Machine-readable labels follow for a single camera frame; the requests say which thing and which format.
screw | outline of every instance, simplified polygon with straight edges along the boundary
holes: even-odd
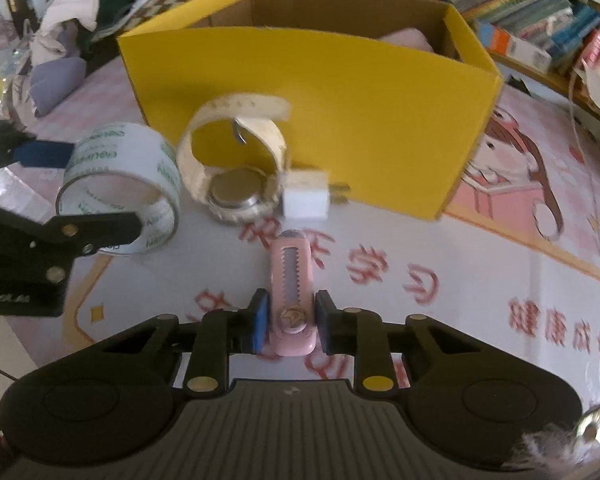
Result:
[[[370,392],[388,392],[393,388],[393,380],[382,375],[374,375],[362,381],[362,386]]]
[[[62,226],[62,234],[64,236],[75,236],[78,234],[78,228],[73,224],[67,224]]]
[[[60,283],[64,280],[66,273],[64,269],[61,267],[49,267],[46,269],[46,279],[48,279],[51,283]]]
[[[212,377],[198,376],[187,381],[187,388],[192,392],[212,392],[218,387],[218,381]]]

yellow cardboard box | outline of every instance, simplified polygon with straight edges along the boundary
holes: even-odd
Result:
[[[376,41],[406,27],[439,55]],[[119,42],[147,123],[172,142],[214,97],[283,97],[294,166],[427,220],[445,206],[502,85],[460,14],[428,0],[193,0]],[[193,153],[224,167],[262,167],[266,156],[238,145],[228,124],[200,129]]]

white power adapter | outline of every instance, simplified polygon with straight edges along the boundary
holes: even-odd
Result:
[[[329,214],[329,177],[324,171],[290,170],[282,180],[285,218],[324,219]]]

yellow sticker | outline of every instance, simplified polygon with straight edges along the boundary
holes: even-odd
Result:
[[[104,305],[91,307],[91,322],[97,323],[104,320]]]
[[[371,392],[388,392],[393,387],[393,381],[388,377],[374,375],[362,381],[362,386]]]

cartoon girl illustration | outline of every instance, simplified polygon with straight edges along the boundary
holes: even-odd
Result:
[[[512,230],[557,240],[564,220],[535,143],[496,107],[453,199]]]

